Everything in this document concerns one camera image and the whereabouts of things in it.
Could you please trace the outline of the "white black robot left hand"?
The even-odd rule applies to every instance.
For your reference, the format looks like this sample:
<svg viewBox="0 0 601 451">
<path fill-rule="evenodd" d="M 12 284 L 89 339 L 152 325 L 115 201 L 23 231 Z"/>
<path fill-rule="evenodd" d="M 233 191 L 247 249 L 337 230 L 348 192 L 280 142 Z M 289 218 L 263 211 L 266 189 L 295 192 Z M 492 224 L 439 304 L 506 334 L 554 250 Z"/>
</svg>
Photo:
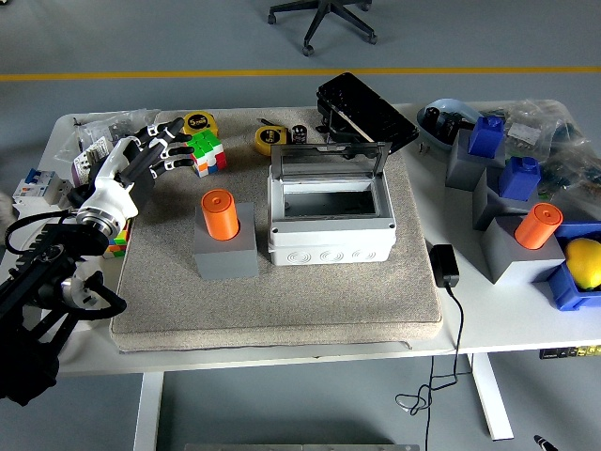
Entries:
<svg viewBox="0 0 601 451">
<path fill-rule="evenodd" d="M 121 227 L 136 216 L 157 177 L 193 165 L 192 139 L 181 131 L 184 118 L 146 126 L 120 139 L 94 178 L 94 190 L 77 213 L 79 224 L 114 223 Z"/>
</svg>

